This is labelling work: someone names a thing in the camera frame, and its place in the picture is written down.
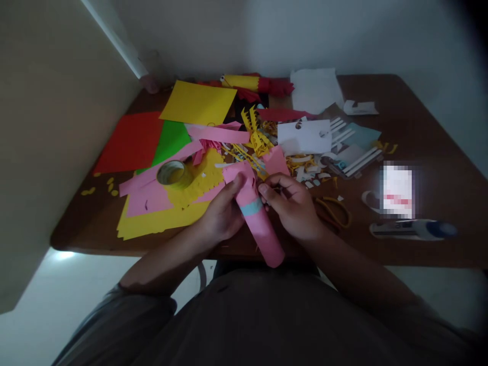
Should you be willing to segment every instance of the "hand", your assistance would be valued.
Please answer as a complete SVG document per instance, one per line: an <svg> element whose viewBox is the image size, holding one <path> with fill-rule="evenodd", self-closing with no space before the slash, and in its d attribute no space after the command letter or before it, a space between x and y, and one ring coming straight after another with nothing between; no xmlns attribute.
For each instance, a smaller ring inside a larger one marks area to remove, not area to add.
<svg viewBox="0 0 488 366"><path fill-rule="evenodd" d="M234 181L226 184L216 195L197 222L201 231L208 235L214 245L233 237L244 224L244 217L234 200L243 185L244 179L238 174Z"/></svg>
<svg viewBox="0 0 488 366"><path fill-rule="evenodd" d="M273 188L280 187L282 194ZM312 196L307 189L290 176L277 173L269 176L258 187L264 200L278 213L283 227L298 241L320 238L325 226L315 212Z"/></svg>

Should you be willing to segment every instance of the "gray shirt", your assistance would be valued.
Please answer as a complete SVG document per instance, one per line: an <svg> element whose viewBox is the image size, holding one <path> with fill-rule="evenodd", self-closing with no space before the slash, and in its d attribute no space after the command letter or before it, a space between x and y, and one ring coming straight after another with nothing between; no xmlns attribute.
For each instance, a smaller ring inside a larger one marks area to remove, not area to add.
<svg viewBox="0 0 488 366"><path fill-rule="evenodd" d="M54 365L432 365L473 350L421 300L371 313L310 274L236 270L175 309L116 286Z"/></svg>

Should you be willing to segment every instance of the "wooden table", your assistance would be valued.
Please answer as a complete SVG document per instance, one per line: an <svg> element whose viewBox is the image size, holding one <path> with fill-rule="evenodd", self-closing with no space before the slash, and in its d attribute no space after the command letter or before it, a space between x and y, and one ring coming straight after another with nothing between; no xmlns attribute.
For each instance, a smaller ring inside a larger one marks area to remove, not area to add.
<svg viewBox="0 0 488 366"><path fill-rule="evenodd" d="M310 192L315 196L345 198L353 215L353 224L340 236L367 256L389 265L449 266L488 268L486 219L488 182L459 149L435 118L427 111L404 81L396 75L344 75L339 84L346 99L375 101L379 115L355 116L359 125L382 131L381 141L399 146L386 160L399 165L416 166L415 195L418 218L444 220L454 224L459 235L445 241L378 240L372 237L370 223L382 222L378 214L360 200L363 191L376 190L380 184L376 163L360 179L322 184ZM127 113L161 111L169 94L148 95L142 91ZM289 101L270 99L270 105ZM116 227L126 198L107 192L106 181L114 177L115 189L133 172L87 174L80 188L51 236L57 250L89 254L140 256L183 230L176 228L130 240L117 238ZM81 191L96 187L82 196ZM288 259L306 258L300 247L281 226L277 215L270 213L273 226ZM211 259L262 259L247 226L209 256Z"/></svg>

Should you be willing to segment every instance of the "glue stick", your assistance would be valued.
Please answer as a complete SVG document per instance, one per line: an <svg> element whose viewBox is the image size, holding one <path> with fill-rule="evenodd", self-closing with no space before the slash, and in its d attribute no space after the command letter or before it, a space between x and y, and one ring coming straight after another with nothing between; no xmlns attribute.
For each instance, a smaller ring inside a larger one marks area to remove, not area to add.
<svg viewBox="0 0 488 366"><path fill-rule="evenodd" d="M378 239L444 240L444 238L456 236L457 231L453 225L447 222L427 219L401 220L370 225L371 234Z"/></svg>

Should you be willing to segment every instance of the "floor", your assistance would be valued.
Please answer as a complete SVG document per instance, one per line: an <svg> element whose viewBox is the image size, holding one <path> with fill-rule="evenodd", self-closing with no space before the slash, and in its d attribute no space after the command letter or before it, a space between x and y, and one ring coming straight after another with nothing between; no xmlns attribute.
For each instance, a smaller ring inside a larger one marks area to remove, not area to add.
<svg viewBox="0 0 488 366"><path fill-rule="evenodd" d="M49 250L17 308L0 315L0 364L50 365L83 318L137 259ZM204 261L204 265L210 280L215 261ZM456 326L480 331L488 304L488 283L481 271L389 269L445 319ZM178 310L199 287L195 269L174 294Z"/></svg>

